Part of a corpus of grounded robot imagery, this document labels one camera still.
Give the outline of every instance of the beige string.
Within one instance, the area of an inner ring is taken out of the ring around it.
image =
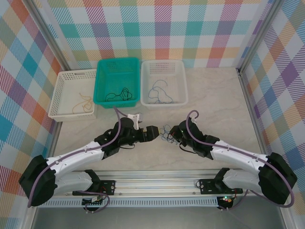
[[[91,112],[90,110],[91,110],[92,104],[93,104],[93,99],[92,99],[92,97],[91,97],[91,96],[83,96],[81,93],[80,93],[80,96],[81,96],[81,98],[82,98],[84,101],[82,101],[82,102],[76,104],[76,105],[72,108],[72,113],[75,114],[75,113],[74,113],[74,108],[77,107],[78,105],[83,104],[83,103],[86,103],[85,105],[82,105],[82,109],[84,110],[84,112],[85,112],[85,113]]]

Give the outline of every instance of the white plastic basket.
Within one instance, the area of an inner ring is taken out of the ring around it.
[[[96,69],[58,73],[49,117],[57,122],[95,119],[97,105],[92,102],[85,109],[87,103],[82,98],[93,99],[95,75]]]
[[[188,103],[185,69],[179,60],[144,61],[141,103],[148,109],[180,108]]]

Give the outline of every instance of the string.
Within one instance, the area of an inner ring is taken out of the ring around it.
[[[168,86],[168,85],[167,85],[167,82],[166,82],[165,80],[157,80],[157,81],[153,84],[152,89],[148,92],[148,98],[150,98],[150,99],[157,99],[157,101],[154,102],[154,104],[173,104],[173,99],[166,93],[166,91],[165,91],[163,88],[159,87],[159,86],[155,86],[155,84],[156,84],[158,81],[165,82],[165,83],[166,83],[166,87]],[[162,90],[162,91],[164,92],[164,94],[165,94],[168,98],[170,98],[171,101],[170,101],[170,102],[161,101],[160,98],[159,98],[159,91],[158,91],[158,90],[155,90],[155,88],[159,88],[160,90]],[[151,91],[157,92],[157,93],[158,93],[158,94],[157,94],[157,97],[150,97]]]
[[[92,97],[91,97],[91,96],[84,96],[84,95],[82,95],[81,93],[80,93],[80,96],[81,96],[81,98],[82,98],[84,101],[82,101],[82,102],[76,104],[76,105],[72,108],[72,113],[75,114],[74,108],[77,107],[78,105],[83,104],[83,103],[86,103],[85,105],[82,106],[83,111],[84,111],[85,113],[91,112],[92,103],[93,103]]]
[[[116,97],[120,97],[123,101],[130,100],[132,98],[132,94],[129,92],[128,88],[124,87],[120,94],[116,93],[108,93],[105,97],[105,102],[109,102],[110,99],[115,99]]]
[[[161,139],[163,141],[167,141],[169,143],[176,143],[176,145],[178,144],[178,142],[173,138],[173,136],[171,136],[170,134],[170,130],[166,130],[166,127],[168,126],[168,128],[171,130],[171,126],[166,124],[163,126],[163,128],[160,128],[160,136]]]

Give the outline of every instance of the white tabletop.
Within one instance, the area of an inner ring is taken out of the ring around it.
[[[235,68],[186,69],[189,103],[179,110],[148,110],[137,103],[135,107],[121,108],[125,114],[143,113],[140,127],[155,125],[171,127],[186,119],[196,109],[197,119],[203,134],[216,136],[227,143],[248,151],[260,153],[244,95]],[[107,129],[113,128],[117,117],[113,109],[98,106],[95,120],[64,122],[55,149],[55,155],[62,155],[80,148]],[[148,143],[136,143],[135,149],[120,151],[103,160],[79,170],[189,170],[234,168],[224,162],[186,153],[178,145],[163,141],[161,137]]]

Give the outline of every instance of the teal plastic basket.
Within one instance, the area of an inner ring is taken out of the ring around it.
[[[127,88],[130,94],[115,96],[121,94],[124,88]],[[139,59],[118,58],[98,62],[93,94],[95,104],[102,105],[104,108],[132,107],[139,100]]]

